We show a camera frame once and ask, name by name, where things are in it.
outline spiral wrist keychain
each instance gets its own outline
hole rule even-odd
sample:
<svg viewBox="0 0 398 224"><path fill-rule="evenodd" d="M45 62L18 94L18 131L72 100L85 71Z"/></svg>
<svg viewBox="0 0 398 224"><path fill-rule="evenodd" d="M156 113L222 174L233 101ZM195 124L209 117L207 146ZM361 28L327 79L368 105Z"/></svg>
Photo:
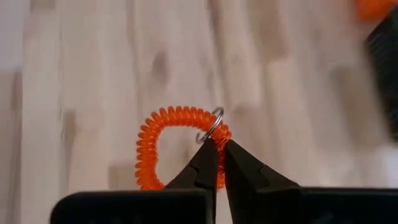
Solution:
<svg viewBox="0 0 398 224"><path fill-rule="evenodd" d="M167 111L164 108L159 113L152 112L151 118L145 120L146 125L141 126L141 132L138 134L137 141L137 164L136 178L137 184L142 190L161 190L164 184L157 178L156 164L157 158L157 140L162 130L169 126L187 126L195 127L206 134L200 138L197 134L198 144L203 143L208 137L211 137L217 146L218 151L218 175L217 189L223 188L224 182L224 145L231 137L228 125L223 124L223 108L216 108L212 113L197 109L195 107L177 106L175 109L169 106Z"/></svg>

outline wooden surface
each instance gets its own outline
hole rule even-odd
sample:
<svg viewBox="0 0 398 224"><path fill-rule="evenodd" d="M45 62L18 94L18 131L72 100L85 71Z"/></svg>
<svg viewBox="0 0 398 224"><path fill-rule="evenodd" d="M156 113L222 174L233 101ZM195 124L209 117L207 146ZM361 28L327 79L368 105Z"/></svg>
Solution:
<svg viewBox="0 0 398 224"><path fill-rule="evenodd" d="M0 222L46 223L82 190L137 189L139 125L169 105L224 106L233 139L301 185L398 186L363 49L372 26L349 1L31 0L25 20L22 76L0 72ZM22 91L21 110L9 102ZM161 180L195 134L162 133ZM217 223L231 223L225 190Z"/></svg>

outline metal key ring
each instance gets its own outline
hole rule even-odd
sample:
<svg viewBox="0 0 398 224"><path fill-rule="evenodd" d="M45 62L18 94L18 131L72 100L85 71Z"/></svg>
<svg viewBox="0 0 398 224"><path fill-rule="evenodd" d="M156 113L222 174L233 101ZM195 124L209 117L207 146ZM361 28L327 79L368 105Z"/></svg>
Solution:
<svg viewBox="0 0 398 224"><path fill-rule="evenodd" d="M206 141L210 137L210 135L214 132L214 130L217 128L217 126L220 124L221 120L223 119L224 116L224 108L222 107L217 107L211 114L217 114L216 121L214 124L211 126L211 128L206 132L206 134L200 138L200 132L196 136L196 141L198 144L202 144L203 142Z"/></svg>

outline black object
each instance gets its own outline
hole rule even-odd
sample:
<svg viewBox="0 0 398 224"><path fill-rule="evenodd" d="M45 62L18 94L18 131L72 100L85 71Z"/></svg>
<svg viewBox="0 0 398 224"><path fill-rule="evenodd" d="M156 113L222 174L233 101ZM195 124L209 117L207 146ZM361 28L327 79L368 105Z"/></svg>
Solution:
<svg viewBox="0 0 398 224"><path fill-rule="evenodd" d="M398 141L398 7L369 35L366 45L391 135Z"/></svg>
<svg viewBox="0 0 398 224"><path fill-rule="evenodd" d="M74 194L57 204L50 222L214 223L216 157L208 139L165 190ZM301 187L233 140L224 168L234 224L398 223L398 190Z"/></svg>

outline orange object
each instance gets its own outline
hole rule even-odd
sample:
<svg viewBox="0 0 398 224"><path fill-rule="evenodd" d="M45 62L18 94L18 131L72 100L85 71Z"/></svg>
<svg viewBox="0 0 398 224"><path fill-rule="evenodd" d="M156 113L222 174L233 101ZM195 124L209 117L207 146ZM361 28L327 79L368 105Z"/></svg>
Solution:
<svg viewBox="0 0 398 224"><path fill-rule="evenodd" d="M159 114L152 112L152 119L145 120L146 125L141 126L137 141L137 184L144 190L160 190L164 184L157 178L155 168L158 161L156 143L160 132L168 126L188 126L208 131L215 122L216 116L203 109L181 106L175 109L169 106L159 110ZM221 122L211 138L214 139L218 151L217 189L225 186L224 182L224 145L231 137L228 125Z"/></svg>
<svg viewBox="0 0 398 224"><path fill-rule="evenodd" d="M362 21L378 21L385 18L397 0L355 0L358 16Z"/></svg>

